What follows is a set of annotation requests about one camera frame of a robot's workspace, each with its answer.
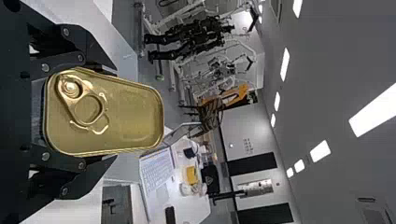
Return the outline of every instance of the pull tab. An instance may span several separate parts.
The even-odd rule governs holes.
[[[61,75],[58,79],[57,85],[58,93],[61,95],[64,103],[73,120],[70,123],[79,129],[91,131],[95,134],[104,133],[110,122],[108,115],[106,114],[108,110],[108,103],[105,94],[102,92],[96,93],[93,90],[93,85],[87,80],[82,80],[80,77],[74,75]],[[81,120],[77,113],[76,108],[80,100],[85,97],[92,97],[99,103],[99,113],[91,121]],[[92,125],[95,124],[101,117],[105,117],[107,120],[107,125],[101,131],[96,131]]]

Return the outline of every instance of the chair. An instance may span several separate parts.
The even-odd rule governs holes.
[[[201,122],[201,131],[195,135],[191,135],[190,138],[199,137],[211,130],[217,129],[222,121],[222,111],[225,108],[225,104],[222,102],[220,97],[211,99],[205,102],[203,105],[181,105],[182,108],[195,109],[197,113],[185,113],[190,116],[198,116]]]

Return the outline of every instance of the rectangular ceiling light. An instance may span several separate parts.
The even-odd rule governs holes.
[[[282,78],[282,81],[285,81],[286,73],[288,72],[289,60],[289,51],[285,48],[285,51],[283,52],[282,66],[280,67],[280,77]]]
[[[294,170],[296,170],[296,173],[300,173],[303,169],[305,169],[303,160],[299,160],[294,163]]]
[[[280,104],[280,95],[279,95],[279,92],[276,92],[275,102],[274,102],[275,111],[277,111],[279,109],[279,104]]]
[[[292,176],[294,176],[293,168],[290,167],[290,168],[286,171],[286,174],[288,175],[288,178],[291,178]]]
[[[303,5],[303,0],[294,0],[293,11],[297,18],[300,17],[301,6]]]
[[[275,127],[275,122],[276,122],[276,117],[275,114],[273,114],[271,117],[271,126],[273,126],[273,128]]]
[[[312,149],[309,154],[311,154],[311,158],[313,162],[320,161],[321,159],[329,156],[332,152],[330,151],[329,145],[327,141],[324,140],[319,145],[317,145],[314,149]]]
[[[396,83],[349,120],[357,137],[396,116]]]

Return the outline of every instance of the screw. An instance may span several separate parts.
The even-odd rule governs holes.
[[[47,161],[50,159],[50,154],[48,152],[44,152],[43,155],[41,156],[42,161]]]
[[[78,57],[78,61],[79,61],[79,62],[82,62],[82,61],[84,61],[84,58],[82,57],[82,55],[81,55],[81,54],[79,54],[77,57]]]
[[[30,78],[30,74],[28,72],[23,71],[20,73],[20,75],[21,75],[21,78],[23,78],[23,79]]]
[[[49,72],[50,66],[47,65],[46,63],[43,63],[43,64],[41,64],[41,70],[43,70],[43,72]]]
[[[68,188],[62,189],[62,195],[65,196],[69,192]]]
[[[67,30],[67,28],[64,28],[64,35],[65,36],[69,36],[70,35],[69,30]]]
[[[78,169],[82,170],[84,168],[85,168],[84,162],[80,162],[79,165],[78,165]]]

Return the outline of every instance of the yellow object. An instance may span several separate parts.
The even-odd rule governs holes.
[[[64,154],[151,149],[163,140],[163,101],[149,86],[74,68],[46,83],[44,133]]]
[[[220,96],[210,96],[207,97],[205,99],[202,100],[202,102],[199,105],[204,105],[207,102],[216,99],[218,97],[221,97],[221,99],[225,100],[227,98],[236,96],[235,98],[233,98],[230,102],[228,102],[227,104],[225,104],[226,106],[230,106],[233,105],[241,100],[243,100],[245,98],[245,96],[248,94],[248,84],[242,84],[240,86],[238,86],[238,88],[235,89],[231,89],[228,91],[225,91],[222,95]]]
[[[198,183],[198,177],[196,174],[195,166],[189,166],[186,169],[187,172],[187,183],[194,185]]]

